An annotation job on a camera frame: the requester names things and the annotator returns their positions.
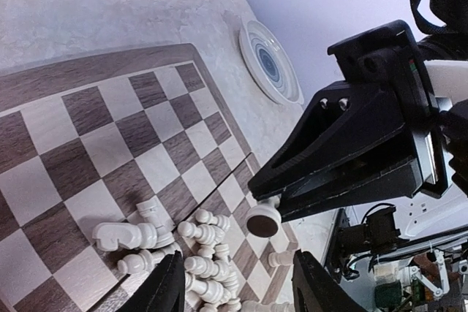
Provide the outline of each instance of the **gray wall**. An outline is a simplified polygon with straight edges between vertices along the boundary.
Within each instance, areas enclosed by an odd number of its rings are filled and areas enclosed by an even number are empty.
[[[277,36],[301,82],[306,103],[341,73],[327,47],[361,31],[402,19],[416,30],[410,0],[247,0],[259,21]]]

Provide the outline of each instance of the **chessboard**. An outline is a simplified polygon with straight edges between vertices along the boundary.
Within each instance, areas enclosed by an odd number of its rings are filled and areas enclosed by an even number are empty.
[[[114,311],[146,274],[122,275],[128,250],[102,252],[106,221],[143,222],[154,198],[174,230],[198,208],[231,218],[226,243],[242,300],[276,299],[297,247],[287,225],[248,233],[255,155],[192,45],[50,64],[0,79],[0,297],[16,311]],[[184,255],[196,243],[177,237]],[[186,310],[200,306],[187,293]]]

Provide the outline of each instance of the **cable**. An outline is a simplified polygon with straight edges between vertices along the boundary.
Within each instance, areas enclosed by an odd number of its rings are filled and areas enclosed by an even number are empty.
[[[371,208],[369,208],[369,209],[367,210],[366,214],[364,215],[364,217],[363,217],[363,219],[362,219],[362,221],[361,221],[361,224],[364,223],[364,221],[366,220],[366,218],[369,216],[370,212],[372,212],[373,210],[375,210],[376,208],[379,208],[379,207],[381,207],[381,206],[386,206],[386,207],[388,207],[388,208],[390,208],[390,207],[395,207],[395,205],[390,204],[390,203],[388,203],[388,202],[381,202],[380,204],[377,204],[377,205],[375,205],[375,206],[372,206]]]

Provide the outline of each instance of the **white plate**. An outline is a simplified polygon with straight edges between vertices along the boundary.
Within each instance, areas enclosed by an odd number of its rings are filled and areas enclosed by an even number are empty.
[[[249,21],[239,35],[242,56],[263,92],[278,104],[303,104],[298,78],[286,52],[260,22]]]

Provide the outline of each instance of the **chess pawn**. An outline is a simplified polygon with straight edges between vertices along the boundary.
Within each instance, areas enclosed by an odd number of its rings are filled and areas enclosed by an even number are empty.
[[[225,289],[221,283],[213,280],[199,281],[187,272],[185,273],[185,290],[195,292],[200,299],[212,304],[230,298],[229,290]]]
[[[170,230],[167,230],[158,218],[157,203],[154,198],[137,204],[138,213],[146,222],[153,224],[158,233],[158,242],[154,248],[164,248],[174,243],[176,239]]]
[[[279,206],[279,196],[269,197],[258,202],[247,213],[247,229],[258,237],[273,237],[281,226],[281,214],[276,209]]]
[[[214,256],[226,263],[229,263],[229,245],[228,244],[218,244],[214,247]]]
[[[195,212],[195,219],[200,224],[213,224],[224,230],[224,232],[227,232],[231,227],[228,217],[224,215],[214,215],[210,211],[203,210],[202,208]]]
[[[141,272],[152,272],[166,255],[174,254],[180,251],[181,247],[177,243],[172,243],[165,248],[161,248],[151,253],[148,250],[142,250],[138,254],[126,255],[117,262],[118,271],[122,274],[136,274]]]
[[[183,221],[177,227],[178,233],[182,237],[193,237],[199,244],[215,246],[220,243],[226,233],[218,227],[210,226],[207,224],[196,224]]]
[[[158,240],[153,224],[140,223],[101,223],[92,233],[97,248],[103,251],[115,251],[122,248],[155,248]]]
[[[292,303],[271,303],[262,305],[255,301],[244,301],[242,303],[242,312],[294,312]]]
[[[268,255],[268,264],[272,267],[292,266],[295,251],[273,252]]]
[[[223,281],[231,273],[228,263],[199,256],[187,257],[184,267],[187,272],[198,275],[200,278],[211,278],[215,281]]]

